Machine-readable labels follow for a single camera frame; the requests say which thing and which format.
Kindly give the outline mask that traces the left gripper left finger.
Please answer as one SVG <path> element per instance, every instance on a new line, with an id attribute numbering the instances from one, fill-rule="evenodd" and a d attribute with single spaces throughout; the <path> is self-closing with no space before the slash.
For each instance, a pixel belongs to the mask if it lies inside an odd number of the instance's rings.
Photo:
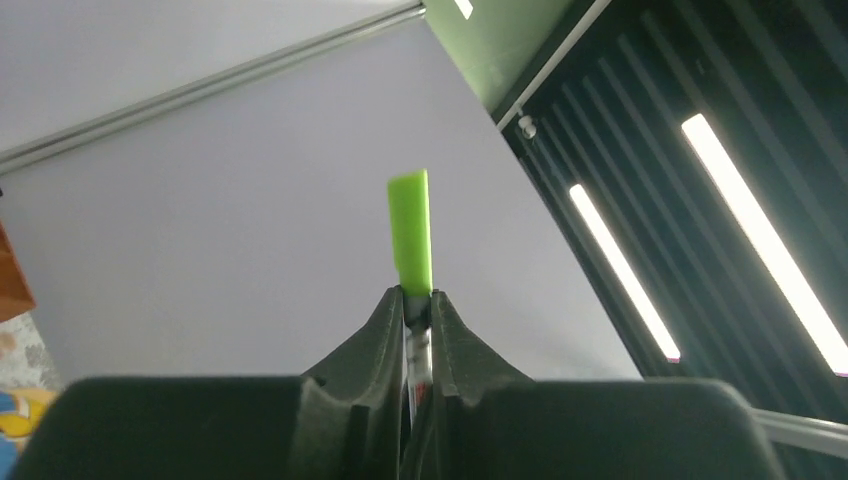
<path id="1" fill-rule="evenodd" d="M 395 479 L 402 293 L 295 376 L 100 377 L 71 384 L 14 479 Z"/>

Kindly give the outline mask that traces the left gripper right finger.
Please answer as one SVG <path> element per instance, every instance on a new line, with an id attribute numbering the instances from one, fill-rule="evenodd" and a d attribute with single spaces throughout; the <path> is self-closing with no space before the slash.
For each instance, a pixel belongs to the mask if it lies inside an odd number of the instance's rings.
<path id="1" fill-rule="evenodd" d="M 781 479 L 750 407 L 716 381 L 542 381 L 431 299 L 427 479 Z"/>

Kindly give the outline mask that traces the green capped marker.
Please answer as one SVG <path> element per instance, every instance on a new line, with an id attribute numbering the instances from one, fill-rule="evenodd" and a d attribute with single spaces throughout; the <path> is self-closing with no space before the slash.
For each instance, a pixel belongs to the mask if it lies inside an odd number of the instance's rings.
<path id="1" fill-rule="evenodd" d="M 403 296 L 410 419 L 432 385 L 430 303 L 434 291 L 429 178 L 425 169 L 387 184 L 393 260 Z"/>

